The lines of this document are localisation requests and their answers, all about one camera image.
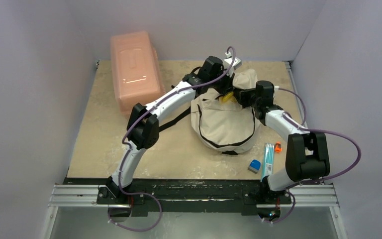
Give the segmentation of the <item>banana eraser blister pack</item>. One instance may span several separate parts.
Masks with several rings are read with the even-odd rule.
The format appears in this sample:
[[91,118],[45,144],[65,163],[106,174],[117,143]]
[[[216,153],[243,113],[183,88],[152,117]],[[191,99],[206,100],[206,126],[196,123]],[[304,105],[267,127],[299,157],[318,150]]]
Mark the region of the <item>banana eraser blister pack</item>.
[[228,92],[224,96],[221,97],[220,101],[222,103],[226,102],[236,102],[236,99],[234,97],[234,92]]

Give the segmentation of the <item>cream canvas backpack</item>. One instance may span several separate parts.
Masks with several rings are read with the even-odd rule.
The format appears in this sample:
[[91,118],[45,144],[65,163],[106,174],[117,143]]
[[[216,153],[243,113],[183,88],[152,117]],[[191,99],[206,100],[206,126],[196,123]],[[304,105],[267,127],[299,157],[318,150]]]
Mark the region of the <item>cream canvas backpack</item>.
[[191,117],[191,127],[202,143],[227,155],[249,151],[257,141],[261,123],[251,107],[242,108],[236,102],[222,103],[219,93],[209,89],[191,101],[188,109],[166,124],[163,131],[174,126],[186,116]]

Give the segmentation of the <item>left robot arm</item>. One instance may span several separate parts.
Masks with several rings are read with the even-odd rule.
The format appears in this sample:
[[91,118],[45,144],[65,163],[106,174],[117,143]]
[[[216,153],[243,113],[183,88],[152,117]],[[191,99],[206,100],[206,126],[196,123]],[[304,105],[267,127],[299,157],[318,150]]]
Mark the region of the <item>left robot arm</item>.
[[227,55],[221,60],[209,56],[201,67],[196,67],[169,92],[146,105],[137,103],[130,114],[127,132],[122,138],[126,150],[118,168],[108,178],[109,197],[117,204],[128,199],[128,187],[134,172],[147,149],[159,139],[160,122],[180,106],[191,102],[207,89],[228,90],[232,87],[234,71],[242,65],[237,57]]

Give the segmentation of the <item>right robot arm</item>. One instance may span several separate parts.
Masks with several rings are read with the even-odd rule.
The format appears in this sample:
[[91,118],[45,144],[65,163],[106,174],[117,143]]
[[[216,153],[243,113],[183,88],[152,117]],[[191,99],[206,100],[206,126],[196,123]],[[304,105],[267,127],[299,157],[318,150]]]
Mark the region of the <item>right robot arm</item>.
[[287,143],[285,167],[262,179],[260,198],[272,202],[283,191],[302,180],[320,179],[330,173],[327,140],[324,133],[312,132],[293,120],[274,103],[276,91],[270,81],[257,81],[254,88],[233,90],[236,101],[251,107],[255,118],[273,129]]

